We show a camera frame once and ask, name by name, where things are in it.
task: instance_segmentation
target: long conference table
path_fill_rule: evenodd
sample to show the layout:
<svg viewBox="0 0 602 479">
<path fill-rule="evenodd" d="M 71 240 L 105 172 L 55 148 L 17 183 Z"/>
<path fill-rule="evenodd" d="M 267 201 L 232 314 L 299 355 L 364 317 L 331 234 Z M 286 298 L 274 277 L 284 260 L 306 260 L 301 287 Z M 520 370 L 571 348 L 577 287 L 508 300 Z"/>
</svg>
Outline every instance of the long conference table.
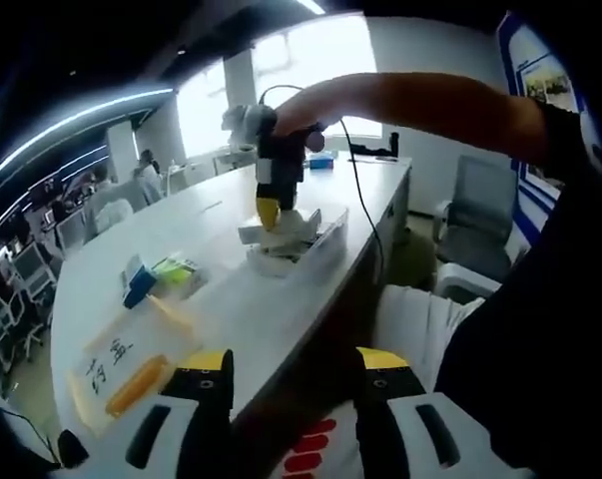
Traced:
<svg viewBox="0 0 602 479">
<path fill-rule="evenodd" d="M 406 218 L 410 166 L 410 159 L 357 163 L 362 197 L 385 256 Z M 255 188 L 254 166 L 207 180 L 115 225 L 64 262 L 51 333 L 54 398 L 61 427 L 75 433 L 88 451 L 96 438 L 79 418 L 67 378 L 86 343 L 125 311 L 120 273 L 132 254 L 154 264 L 180 251 L 223 271 L 222 280 L 210 281 L 180 311 L 197 311 L 195 335 L 205 349 L 234 352 L 236 417 L 294 359 L 374 241 L 352 164 L 339 158 L 333 170 L 305 170 L 297 208 L 348 208 L 344 256 L 316 280 L 298 283 L 259 275 L 247 264 L 237 233 L 237 226 L 256 212 Z M 196 304 L 198 297 L 206 298 L 205 305 Z"/>
</svg>

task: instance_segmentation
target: black sleeve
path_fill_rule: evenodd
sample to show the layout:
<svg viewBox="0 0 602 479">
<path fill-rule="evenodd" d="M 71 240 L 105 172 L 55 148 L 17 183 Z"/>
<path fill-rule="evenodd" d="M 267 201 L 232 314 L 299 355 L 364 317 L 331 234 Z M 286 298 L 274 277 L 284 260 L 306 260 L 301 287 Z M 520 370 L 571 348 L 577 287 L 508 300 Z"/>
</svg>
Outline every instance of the black sleeve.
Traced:
<svg viewBox="0 0 602 479">
<path fill-rule="evenodd" d="M 587 151 L 580 132 L 580 115 L 542 102 L 536 102 L 549 140 L 542 168 L 545 176 L 565 184 L 577 181 L 589 170 Z"/>
</svg>

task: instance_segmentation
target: bright window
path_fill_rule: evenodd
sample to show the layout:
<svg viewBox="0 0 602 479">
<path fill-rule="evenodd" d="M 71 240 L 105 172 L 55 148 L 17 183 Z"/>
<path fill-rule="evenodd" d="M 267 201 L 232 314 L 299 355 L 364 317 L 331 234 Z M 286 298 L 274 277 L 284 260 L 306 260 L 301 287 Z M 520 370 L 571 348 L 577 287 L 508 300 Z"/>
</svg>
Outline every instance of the bright window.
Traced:
<svg viewBox="0 0 602 479">
<path fill-rule="evenodd" d="M 223 62 L 217 62 L 188 80 L 177 95 L 179 126 L 187 158 L 226 145 L 230 132 L 221 130 L 228 109 Z"/>
<path fill-rule="evenodd" d="M 340 75 L 375 72 L 376 65 L 364 18 L 330 17 L 305 23 L 256 43 L 253 50 L 258 98 L 273 85 L 306 87 Z M 295 93 L 278 88 L 268 92 L 266 104 L 277 107 Z M 352 136 L 381 137 L 382 125 L 363 118 L 344 118 Z M 344 135 L 339 124 L 326 135 Z"/>
</svg>

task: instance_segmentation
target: ceiling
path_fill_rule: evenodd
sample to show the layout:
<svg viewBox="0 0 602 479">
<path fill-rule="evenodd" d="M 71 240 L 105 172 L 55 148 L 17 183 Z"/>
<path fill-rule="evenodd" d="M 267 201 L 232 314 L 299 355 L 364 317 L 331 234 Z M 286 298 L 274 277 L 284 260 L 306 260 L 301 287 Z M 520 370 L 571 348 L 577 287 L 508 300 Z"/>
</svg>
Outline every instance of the ceiling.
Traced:
<svg viewBox="0 0 602 479">
<path fill-rule="evenodd" d="M 496 7 L 427 6 L 432 2 L 317 2 L 327 12 L 363 10 L 371 16 L 417 16 L 485 32 L 493 32 L 504 14 L 503 8 Z M 54 119 L 61 119 L 72 105 L 88 104 L 96 96 L 115 98 L 117 91 L 133 84 L 137 90 L 178 85 L 207 63 L 244 50 L 254 39 L 312 17 L 293 0 L 145 0 L 129 4 L 93 0 L 48 6 L 26 2 L 18 8 L 0 2 L 0 25 L 5 26 L 0 28 L 0 161 Z M 178 55 L 181 49 L 185 54 Z M 133 120 L 140 121 L 157 106 L 152 102 L 130 104 L 127 111 L 121 109 L 117 114 L 131 113 Z M 98 128 L 72 137 L 54 151 L 50 149 L 36 160 L 30 155 L 19 160 L 24 163 L 6 168 L 0 177 L 0 213 L 24 188 L 102 145 L 109 124 L 107 118 L 100 121 Z M 48 142 L 40 148 L 51 145 Z"/>
</svg>

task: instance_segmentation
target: floor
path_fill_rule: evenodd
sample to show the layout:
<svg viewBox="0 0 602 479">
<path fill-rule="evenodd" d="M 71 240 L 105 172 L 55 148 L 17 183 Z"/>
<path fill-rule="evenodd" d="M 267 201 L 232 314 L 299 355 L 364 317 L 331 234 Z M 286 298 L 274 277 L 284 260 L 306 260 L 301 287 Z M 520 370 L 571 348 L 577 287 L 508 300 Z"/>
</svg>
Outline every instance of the floor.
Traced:
<svg viewBox="0 0 602 479">
<path fill-rule="evenodd" d="M 423 217 L 409 216 L 408 228 L 418 238 L 418 244 L 426 247 L 429 252 L 429 244 L 432 232 L 432 220 Z M 398 245 L 394 249 L 392 265 L 398 270 L 403 269 L 404 261 L 413 261 L 413 258 L 422 258 L 429 254 L 422 254 L 422 249 L 414 251 L 413 248 Z M 431 273 L 429 261 L 422 262 L 421 276 Z M 347 294 L 348 307 L 354 298 L 361 297 L 358 293 Z M 50 438 L 56 448 L 56 439 L 61 432 L 61 426 L 54 405 L 54 392 L 52 387 L 52 374 L 50 370 L 50 335 L 49 331 L 44 334 L 42 345 L 33 345 L 32 361 L 23 361 L 17 365 L 11 373 L 11 392 L 7 398 L 8 402 L 21 414 L 27 416 L 39 432 Z"/>
</svg>

